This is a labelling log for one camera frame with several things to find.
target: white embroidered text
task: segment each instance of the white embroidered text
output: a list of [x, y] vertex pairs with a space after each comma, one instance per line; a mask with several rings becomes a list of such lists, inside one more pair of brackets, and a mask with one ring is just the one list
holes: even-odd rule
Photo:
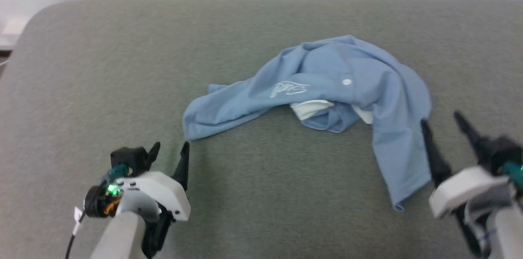
[[270, 94], [270, 97], [276, 97], [278, 93], [286, 92], [286, 95], [293, 95], [293, 94], [300, 94], [305, 93], [307, 91], [306, 86], [310, 86], [308, 84], [299, 84], [292, 81], [282, 81], [278, 82], [274, 85], [274, 89], [272, 93]]

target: crumpled blue garment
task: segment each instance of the crumpled blue garment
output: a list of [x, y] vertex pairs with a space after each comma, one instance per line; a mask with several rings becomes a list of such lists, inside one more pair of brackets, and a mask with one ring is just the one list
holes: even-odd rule
[[334, 103], [302, 121], [319, 130], [342, 132], [358, 121], [351, 105], [372, 111], [374, 154], [394, 209], [404, 211], [401, 202], [430, 181], [420, 129], [430, 114], [430, 95], [412, 69], [353, 36], [290, 47], [248, 80], [210, 85], [209, 94], [185, 111], [183, 131], [187, 140], [205, 138], [272, 107], [309, 100]]

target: gray tabletop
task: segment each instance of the gray tabletop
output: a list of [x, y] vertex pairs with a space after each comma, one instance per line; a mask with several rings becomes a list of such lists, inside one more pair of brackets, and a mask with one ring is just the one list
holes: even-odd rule
[[[251, 77], [280, 50], [352, 34], [424, 78], [436, 140], [454, 169], [475, 163], [452, 119], [487, 134], [523, 131], [521, 2], [104, 0], [38, 13], [0, 80], [0, 257], [63, 257], [73, 207], [122, 146], [162, 142], [171, 173], [181, 115], [210, 83]], [[192, 142], [189, 222], [158, 258], [463, 258], [454, 220], [437, 221], [430, 186], [395, 212], [371, 129], [302, 126], [278, 107]], [[107, 220], [73, 246], [88, 258]]]

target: gray fabric surface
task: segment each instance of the gray fabric surface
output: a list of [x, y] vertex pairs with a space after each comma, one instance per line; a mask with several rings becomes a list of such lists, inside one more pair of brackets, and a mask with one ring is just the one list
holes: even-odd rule
[[[353, 34], [424, 78], [452, 166], [474, 164], [452, 112], [482, 132], [523, 131], [521, 2], [71, 2], [38, 13], [0, 80], [0, 257], [63, 257], [90, 185], [121, 146], [162, 142], [171, 173], [181, 116], [207, 84], [251, 77], [303, 41]], [[363, 123], [342, 134], [288, 107], [191, 147], [189, 222], [159, 259], [463, 258], [453, 219], [433, 220], [430, 186], [395, 212]], [[87, 258], [107, 220], [73, 246]]]

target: black cable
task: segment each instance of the black cable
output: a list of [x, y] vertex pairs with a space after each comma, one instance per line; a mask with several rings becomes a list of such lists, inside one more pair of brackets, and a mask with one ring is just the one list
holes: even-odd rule
[[[82, 221], [84, 220], [84, 217], [85, 217], [85, 209], [87, 208], [90, 208], [93, 203], [95, 202], [96, 198], [99, 196], [101, 190], [103, 190], [103, 186], [107, 183], [107, 181], [102, 181], [100, 183], [100, 185], [98, 186], [98, 189], [96, 191], [96, 193], [93, 195], [93, 198], [91, 198], [91, 200], [89, 201], [89, 204], [87, 205], [84, 205], [84, 211], [82, 212], [82, 215], [80, 216], [80, 219], [78, 220], [78, 223], [79, 224], [82, 224]], [[65, 251], [65, 259], [69, 259], [69, 256], [71, 255], [71, 248], [73, 248], [73, 242], [74, 242], [74, 238], [76, 236], [74, 235], [74, 233], [71, 235], [71, 239], [69, 239], [69, 244], [67, 245], [67, 251]]]

